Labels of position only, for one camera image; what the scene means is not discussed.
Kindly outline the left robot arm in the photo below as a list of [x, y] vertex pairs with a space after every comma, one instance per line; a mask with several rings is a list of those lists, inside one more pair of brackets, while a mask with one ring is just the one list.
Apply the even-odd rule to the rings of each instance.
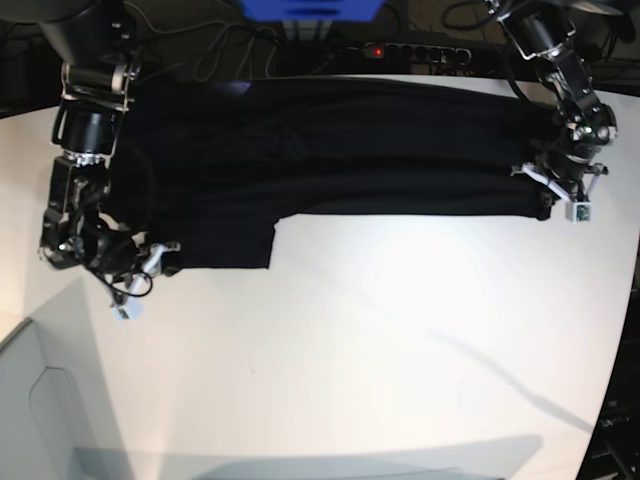
[[584, 60], [573, 46], [575, 27], [560, 6], [545, 1], [489, 1], [490, 17], [510, 46], [534, 66], [539, 82], [556, 98], [550, 140], [534, 143], [534, 160], [515, 166], [515, 174], [542, 184], [559, 199], [588, 205], [607, 167], [594, 161], [617, 135], [613, 110], [602, 103]]

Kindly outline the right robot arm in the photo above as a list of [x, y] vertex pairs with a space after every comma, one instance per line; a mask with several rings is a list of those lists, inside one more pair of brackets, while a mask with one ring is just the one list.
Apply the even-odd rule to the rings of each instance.
[[[151, 293], [162, 255], [180, 246], [136, 240], [151, 223], [157, 182], [149, 158], [119, 137], [141, 67], [124, 6], [119, 1], [68, 6], [69, 12], [40, 24], [62, 57], [62, 94], [51, 137], [61, 153], [51, 172], [39, 253], [58, 270], [83, 267], [121, 306]], [[113, 229], [102, 208], [111, 191], [109, 162], [119, 146], [139, 161], [147, 199], [138, 223]]]

